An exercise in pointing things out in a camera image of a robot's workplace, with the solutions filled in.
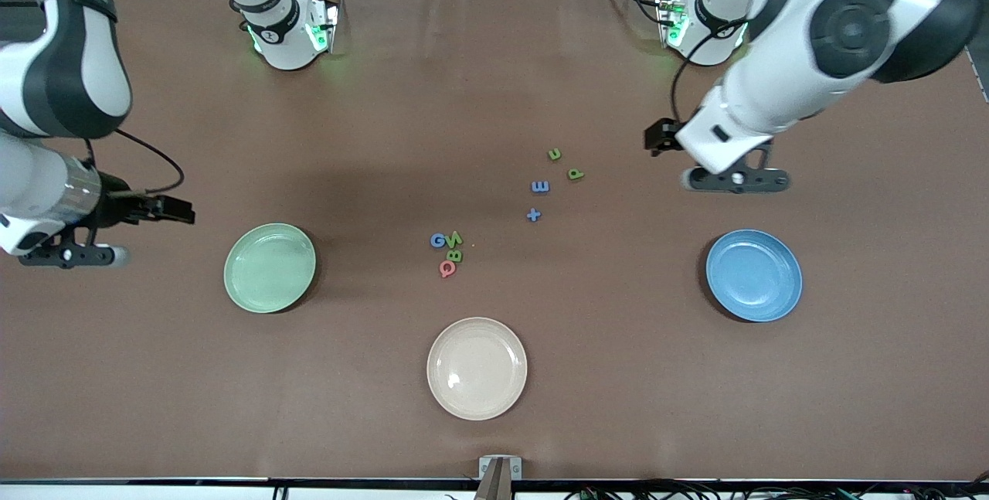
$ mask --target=green led light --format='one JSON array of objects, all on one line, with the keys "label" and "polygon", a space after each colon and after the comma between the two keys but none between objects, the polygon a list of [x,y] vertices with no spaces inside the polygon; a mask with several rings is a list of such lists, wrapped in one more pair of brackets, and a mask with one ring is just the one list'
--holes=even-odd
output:
[{"label": "green led light", "polygon": [[315,48],[317,52],[322,52],[328,48],[326,43],[326,31],[324,29],[317,27],[312,27],[311,25],[306,25],[308,34],[310,34],[310,40],[312,41],[312,48]]},{"label": "green led light", "polygon": [[688,17],[686,17],[686,14],[681,14],[675,25],[670,28],[670,38],[668,38],[667,41],[668,45],[681,45],[681,42],[683,41],[683,29],[686,28],[687,25]]},{"label": "green led light", "polygon": [[745,41],[745,29],[748,28],[748,27],[749,27],[748,22],[746,22],[745,25],[742,25],[742,28],[739,30],[739,38],[737,39],[737,41],[735,41],[735,48],[738,48],[738,46],[741,46],[742,45],[742,42]]},{"label": "green led light", "polygon": [[254,42],[254,52],[262,53],[261,45],[257,42],[257,36],[254,35],[254,31],[250,28],[250,25],[247,26],[247,34],[250,35],[251,42]]}]

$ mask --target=brown table cloth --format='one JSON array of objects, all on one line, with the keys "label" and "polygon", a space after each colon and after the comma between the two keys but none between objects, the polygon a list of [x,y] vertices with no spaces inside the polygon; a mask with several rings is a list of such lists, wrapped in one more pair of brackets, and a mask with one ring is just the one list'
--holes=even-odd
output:
[{"label": "brown table cloth", "polygon": [[[184,166],[199,219],[102,232],[131,249],[120,270],[0,258],[4,478],[459,476],[491,453],[527,478],[985,469],[989,115],[963,56],[799,124],[773,159],[791,190],[731,196],[643,151],[679,58],[623,0],[347,0],[337,53],[299,73],[266,66],[226,0],[119,1],[124,126]],[[689,70],[682,110],[720,73]],[[96,148],[131,185],[173,177],[123,138]],[[321,267],[299,306],[252,315],[223,261],[269,222],[310,233]],[[798,256],[784,320],[706,297],[705,248],[738,228]],[[454,230],[443,281],[428,242]],[[488,422],[425,378],[470,316],[529,358]]]}]

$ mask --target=green plate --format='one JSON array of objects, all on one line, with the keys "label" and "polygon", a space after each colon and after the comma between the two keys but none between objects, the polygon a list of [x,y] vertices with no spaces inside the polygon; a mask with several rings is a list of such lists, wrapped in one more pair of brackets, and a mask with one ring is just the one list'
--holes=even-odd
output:
[{"label": "green plate", "polygon": [[315,247],[296,226],[266,224],[233,244],[223,284],[238,307],[274,313],[299,300],[315,275]]}]

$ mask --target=beige plate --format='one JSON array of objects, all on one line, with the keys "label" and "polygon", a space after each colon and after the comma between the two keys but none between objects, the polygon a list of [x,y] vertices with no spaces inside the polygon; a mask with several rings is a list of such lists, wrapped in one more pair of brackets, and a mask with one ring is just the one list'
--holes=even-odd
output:
[{"label": "beige plate", "polygon": [[522,395],[529,367],[515,332],[474,317],[442,331],[430,349],[427,379],[443,409],[467,421],[502,415]]}]

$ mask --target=white robotic arm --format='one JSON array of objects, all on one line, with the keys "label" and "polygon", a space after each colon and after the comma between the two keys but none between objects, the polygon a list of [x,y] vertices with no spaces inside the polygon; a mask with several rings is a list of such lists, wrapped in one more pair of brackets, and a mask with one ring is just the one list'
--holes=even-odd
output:
[{"label": "white robotic arm", "polygon": [[[141,219],[191,222],[191,205],[130,191],[112,175],[43,147],[39,138],[102,138],[131,109],[112,0],[42,0],[46,29],[0,49],[0,247],[24,264],[112,265],[121,247],[78,246],[79,226]],[[56,235],[61,241],[56,242]]]},{"label": "white robotic arm", "polygon": [[254,49],[279,70],[299,70],[332,48],[336,4],[325,0],[232,0]]},{"label": "white robotic arm", "polygon": [[767,151],[773,136],[868,78],[896,82],[938,70],[972,38],[981,7],[982,0],[753,0],[749,52],[692,119],[647,130],[647,148],[686,149],[700,164],[685,175],[689,188],[782,190],[785,172],[746,166],[749,151]]},{"label": "white robotic arm", "polygon": [[[731,21],[745,18],[752,0],[661,0],[658,18],[667,22],[660,25],[661,41],[689,56],[699,66],[717,66],[731,56],[742,43],[745,27],[721,29]],[[704,46],[697,45],[714,32],[721,36],[708,39]]]}]

